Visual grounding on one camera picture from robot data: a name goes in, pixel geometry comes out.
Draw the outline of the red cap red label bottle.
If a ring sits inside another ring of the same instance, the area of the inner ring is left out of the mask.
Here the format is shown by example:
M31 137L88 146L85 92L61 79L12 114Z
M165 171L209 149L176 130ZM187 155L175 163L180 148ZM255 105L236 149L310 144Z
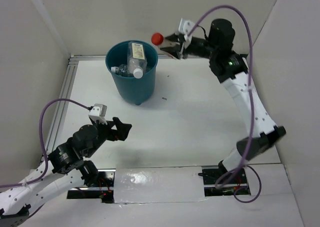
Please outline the red cap red label bottle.
M156 32L152 35L151 42L154 46L158 47L161 51L164 51L164 49L174 49L176 46L178 46L177 42L168 40L159 32Z

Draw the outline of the large clear square bottle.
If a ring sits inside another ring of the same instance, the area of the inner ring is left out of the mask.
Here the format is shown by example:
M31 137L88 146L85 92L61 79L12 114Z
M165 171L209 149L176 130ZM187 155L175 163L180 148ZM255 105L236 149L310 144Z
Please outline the large clear square bottle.
M147 59L144 46L141 43L130 41L128 43L127 69L136 79L141 79L147 68Z

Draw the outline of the clear bottle front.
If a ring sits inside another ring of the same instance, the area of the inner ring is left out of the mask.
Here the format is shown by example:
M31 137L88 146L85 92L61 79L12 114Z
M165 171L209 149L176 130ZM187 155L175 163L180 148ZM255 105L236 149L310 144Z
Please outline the clear bottle front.
M120 66L112 66L110 70L112 73L122 77L133 77L133 74L129 72L128 66L126 64L121 64Z

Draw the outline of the clear bottle white cap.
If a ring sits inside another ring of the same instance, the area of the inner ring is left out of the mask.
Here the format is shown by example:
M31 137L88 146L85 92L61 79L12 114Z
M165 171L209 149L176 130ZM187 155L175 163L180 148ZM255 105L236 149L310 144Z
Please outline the clear bottle white cap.
M153 66L146 66L143 74L145 75L146 73L148 73L149 71L151 71L154 67Z

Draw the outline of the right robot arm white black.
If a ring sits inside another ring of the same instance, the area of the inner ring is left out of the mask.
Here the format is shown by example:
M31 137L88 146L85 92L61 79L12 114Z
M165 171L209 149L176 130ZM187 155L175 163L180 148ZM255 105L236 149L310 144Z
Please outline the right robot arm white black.
M168 36L155 33L151 42L174 59L187 59L190 55L209 60L209 68L219 83L228 91L237 106L248 137L238 141L227 158L218 164L218 177L230 183L242 159L247 163L272 148L285 134L267 113L249 76L247 60L233 51L235 30L230 21L215 19L204 38L189 36L195 23L182 19L178 30Z

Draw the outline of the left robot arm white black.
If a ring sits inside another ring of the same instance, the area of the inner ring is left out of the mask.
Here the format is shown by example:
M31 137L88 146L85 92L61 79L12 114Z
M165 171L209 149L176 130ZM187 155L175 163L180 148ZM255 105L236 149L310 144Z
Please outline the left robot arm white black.
M89 159L105 141L125 141L132 125L113 117L82 126L21 182L0 194L0 225L17 227L49 200L76 187L98 183L99 171Z

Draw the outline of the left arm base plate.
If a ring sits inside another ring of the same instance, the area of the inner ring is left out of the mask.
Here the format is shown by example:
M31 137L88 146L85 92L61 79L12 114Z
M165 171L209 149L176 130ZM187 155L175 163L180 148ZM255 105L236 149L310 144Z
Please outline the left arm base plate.
M97 182L87 187L75 187L67 192L68 200L100 200L104 204L114 204L115 169L99 169Z

